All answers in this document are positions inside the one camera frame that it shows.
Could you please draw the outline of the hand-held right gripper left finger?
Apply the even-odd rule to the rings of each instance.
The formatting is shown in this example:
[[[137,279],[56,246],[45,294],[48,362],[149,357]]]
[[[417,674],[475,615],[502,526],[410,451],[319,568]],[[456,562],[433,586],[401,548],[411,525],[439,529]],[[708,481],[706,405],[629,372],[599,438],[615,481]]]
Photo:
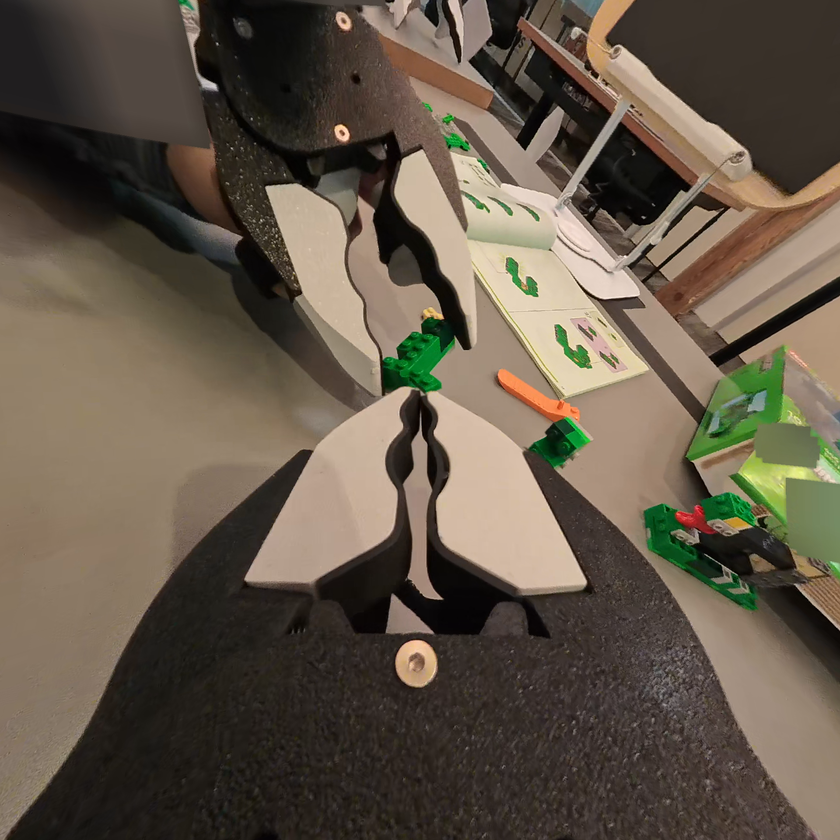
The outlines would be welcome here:
[[[403,387],[334,428],[308,456],[245,584],[339,603],[355,625],[385,625],[411,566],[404,484],[420,415],[420,391]]]

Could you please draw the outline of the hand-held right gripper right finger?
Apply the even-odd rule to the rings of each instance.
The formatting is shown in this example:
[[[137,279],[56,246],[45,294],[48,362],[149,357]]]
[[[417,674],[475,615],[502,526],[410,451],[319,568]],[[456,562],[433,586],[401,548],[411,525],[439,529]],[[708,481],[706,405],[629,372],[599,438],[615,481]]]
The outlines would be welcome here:
[[[430,498],[426,567],[438,598],[418,616],[438,635],[480,635],[499,606],[520,634],[549,637],[533,599],[581,593],[588,580],[526,451],[440,394],[421,402]]]

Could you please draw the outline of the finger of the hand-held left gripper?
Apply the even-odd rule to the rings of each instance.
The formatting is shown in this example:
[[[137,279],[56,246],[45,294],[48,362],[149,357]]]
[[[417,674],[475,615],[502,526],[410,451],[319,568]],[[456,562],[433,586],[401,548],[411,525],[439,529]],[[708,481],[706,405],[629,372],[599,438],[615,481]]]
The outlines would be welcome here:
[[[381,396],[382,352],[350,276],[348,228],[339,206],[298,183],[268,185],[266,194],[300,287],[296,309],[345,373]]]
[[[466,232],[424,150],[385,164],[373,215],[380,261],[405,247],[464,350],[477,342],[476,283]]]

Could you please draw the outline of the green grey brick assembly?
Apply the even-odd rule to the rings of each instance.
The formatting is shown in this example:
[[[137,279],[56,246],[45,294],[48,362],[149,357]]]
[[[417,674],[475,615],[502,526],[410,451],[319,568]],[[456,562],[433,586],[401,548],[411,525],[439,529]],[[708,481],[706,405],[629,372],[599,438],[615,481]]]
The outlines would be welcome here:
[[[531,444],[528,451],[558,469],[572,461],[591,442],[592,436],[580,422],[567,416],[549,426],[545,436]]]

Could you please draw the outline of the large green brick assembly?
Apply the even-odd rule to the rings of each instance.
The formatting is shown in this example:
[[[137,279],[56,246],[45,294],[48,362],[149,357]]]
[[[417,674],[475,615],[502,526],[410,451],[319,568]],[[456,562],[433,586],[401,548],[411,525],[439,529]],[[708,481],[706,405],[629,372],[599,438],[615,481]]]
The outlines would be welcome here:
[[[419,331],[411,332],[396,347],[396,356],[382,360],[382,389],[387,394],[402,387],[424,393],[442,388],[434,375],[434,368],[455,344],[454,331],[448,322],[439,318],[426,318]]]

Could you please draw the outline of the white desk lamp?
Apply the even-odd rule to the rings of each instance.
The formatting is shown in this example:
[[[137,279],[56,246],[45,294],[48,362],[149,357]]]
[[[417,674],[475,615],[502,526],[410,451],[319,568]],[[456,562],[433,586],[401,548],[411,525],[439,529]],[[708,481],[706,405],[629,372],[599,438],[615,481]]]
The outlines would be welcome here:
[[[551,39],[531,35],[542,96],[517,137],[520,144],[533,140],[549,117],[552,104],[578,127],[597,135],[570,177],[560,198],[551,206],[558,237],[553,252],[573,271],[585,291],[595,298],[624,299],[638,296],[629,268],[655,247],[675,219],[690,209],[713,181],[738,183],[753,172],[749,152],[714,123],[704,120],[626,47],[597,48],[605,66],[601,75],[622,94],[601,101],[585,85],[591,75],[572,60],[571,54]],[[653,131],[644,122],[643,134],[631,131],[638,122],[630,111],[643,106],[660,128],[681,138],[700,157],[695,169],[673,160],[666,164],[644,142]],[[595,210],[617,209],[635,224],[652,224],[645,238],[623,257],[610,257],[590,229],[575,215],[573,198],[585,186]]]

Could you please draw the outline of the pile of green black bricks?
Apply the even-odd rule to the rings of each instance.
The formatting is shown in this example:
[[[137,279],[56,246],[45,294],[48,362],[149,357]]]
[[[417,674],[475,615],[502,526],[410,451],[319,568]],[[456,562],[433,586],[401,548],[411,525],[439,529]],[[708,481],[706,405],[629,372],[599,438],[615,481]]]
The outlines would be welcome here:
[[[488,163],[474,150],[465,131],[458,126],[455,116],[450,112],[435,108],[425,100],[422,100],[422,104],[444,138],[457,179],[462,183],[478,181],[496,183]]]

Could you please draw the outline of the brick instruction booklet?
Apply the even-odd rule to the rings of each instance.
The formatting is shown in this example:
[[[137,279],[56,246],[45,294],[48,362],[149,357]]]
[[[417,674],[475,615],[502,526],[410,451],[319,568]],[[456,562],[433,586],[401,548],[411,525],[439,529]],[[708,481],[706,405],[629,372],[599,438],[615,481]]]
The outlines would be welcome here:
[[[458,187],[480,285],[557,396],[578,396],[648,372],[582,284],[606,252],[547,193],[487,182]]]

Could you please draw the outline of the orange brick separator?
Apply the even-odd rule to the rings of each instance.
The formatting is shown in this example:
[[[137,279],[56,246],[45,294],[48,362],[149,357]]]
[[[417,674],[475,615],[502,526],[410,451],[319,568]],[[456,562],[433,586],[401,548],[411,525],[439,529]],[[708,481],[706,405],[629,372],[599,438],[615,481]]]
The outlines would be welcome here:
[[[497,382],[501,388],[552,423],[570,418],[581,420],[580,410],[564,400],[548,397],[507,370],[499,370]]]

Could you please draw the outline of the wooden board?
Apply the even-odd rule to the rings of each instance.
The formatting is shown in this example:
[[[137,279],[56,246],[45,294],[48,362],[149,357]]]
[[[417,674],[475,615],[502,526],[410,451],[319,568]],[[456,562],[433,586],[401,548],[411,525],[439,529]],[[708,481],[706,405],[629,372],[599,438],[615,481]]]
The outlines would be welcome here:
[[[464,69],[445,52],[436,57],[425,45],[405,45],[383,33],[379,34],[379,38],[390,61],[406,76],[468,102],[478,109],[486,111],[490,108],[494,98],[493,88],[472,66]]]

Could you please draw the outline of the green baseplate brick model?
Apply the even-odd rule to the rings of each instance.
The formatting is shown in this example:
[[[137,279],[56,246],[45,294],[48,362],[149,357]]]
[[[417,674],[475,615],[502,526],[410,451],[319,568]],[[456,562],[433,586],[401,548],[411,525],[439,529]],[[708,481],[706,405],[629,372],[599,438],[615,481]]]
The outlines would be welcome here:
[[[692,511],[650,507],[644,524],[654,554],[748,611],[758,607],[757,589],[806,585],[832,572],[822,561],[793,551],[767,507],[731,492],[705,499]]]

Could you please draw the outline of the person's dark clothing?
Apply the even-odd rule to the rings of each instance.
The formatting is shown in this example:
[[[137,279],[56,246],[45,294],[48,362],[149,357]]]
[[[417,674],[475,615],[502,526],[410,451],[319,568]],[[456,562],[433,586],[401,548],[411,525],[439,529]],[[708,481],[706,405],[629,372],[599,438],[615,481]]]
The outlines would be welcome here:
[[[2,112],[1,126],[2,147],[58,175],[88,175],[96,186],[109,186],[121,215],[174,250],[221,267],[238,265],[235,249],[241,235],[207,223],[185,200],[166,161],[171,143],[10,112]]]

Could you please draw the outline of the light green toy box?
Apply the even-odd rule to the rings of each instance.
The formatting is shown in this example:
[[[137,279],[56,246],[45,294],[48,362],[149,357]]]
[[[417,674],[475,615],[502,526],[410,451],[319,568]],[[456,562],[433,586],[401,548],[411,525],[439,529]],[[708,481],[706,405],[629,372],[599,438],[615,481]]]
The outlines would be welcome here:
[[[782,539],[838,576],[838,394],[786,347],[755,365],[770,377],[752,452],[731,477],[767,508]]]

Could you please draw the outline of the wooden furniture panel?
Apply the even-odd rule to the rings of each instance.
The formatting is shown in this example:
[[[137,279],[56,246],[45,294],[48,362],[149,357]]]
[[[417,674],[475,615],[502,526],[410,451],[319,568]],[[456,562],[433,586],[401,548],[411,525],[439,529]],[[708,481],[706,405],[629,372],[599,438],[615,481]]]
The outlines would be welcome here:
[[[836,188],[824,197],[783,211],[757,211],[655,293],[674,318],[694,311],[771,250],[798,234],[838,203]]]

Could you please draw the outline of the wooden chair with black cushion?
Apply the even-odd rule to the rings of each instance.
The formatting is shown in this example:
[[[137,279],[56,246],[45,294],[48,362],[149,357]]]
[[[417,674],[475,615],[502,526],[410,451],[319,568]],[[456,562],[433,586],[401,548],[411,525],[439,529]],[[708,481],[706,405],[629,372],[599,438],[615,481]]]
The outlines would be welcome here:
[[[839,3],[603,2],[593,68],[736,204],[838,189]]]

